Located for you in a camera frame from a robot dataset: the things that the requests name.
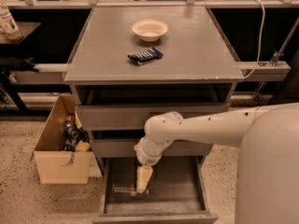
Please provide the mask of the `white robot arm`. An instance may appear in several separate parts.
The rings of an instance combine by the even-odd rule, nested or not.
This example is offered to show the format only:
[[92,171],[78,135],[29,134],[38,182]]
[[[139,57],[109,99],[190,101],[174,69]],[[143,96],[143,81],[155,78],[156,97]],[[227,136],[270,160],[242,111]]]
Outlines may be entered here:
[[183,118],[148,119],[135,145],[153,166],[176,141],[237,147],[235,224],[299,224],[299,104],[264,105]]

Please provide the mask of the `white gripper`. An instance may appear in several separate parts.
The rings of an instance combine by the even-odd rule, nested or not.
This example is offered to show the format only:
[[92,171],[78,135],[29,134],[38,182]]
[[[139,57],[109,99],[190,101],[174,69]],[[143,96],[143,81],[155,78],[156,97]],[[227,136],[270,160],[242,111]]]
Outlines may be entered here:
[[136,191],[143,193],[153,172],[151,166],[155,165],[162,157],[164,146],[145,136],[134,146],[134,150],[138,161],[142,164],[137,168]]

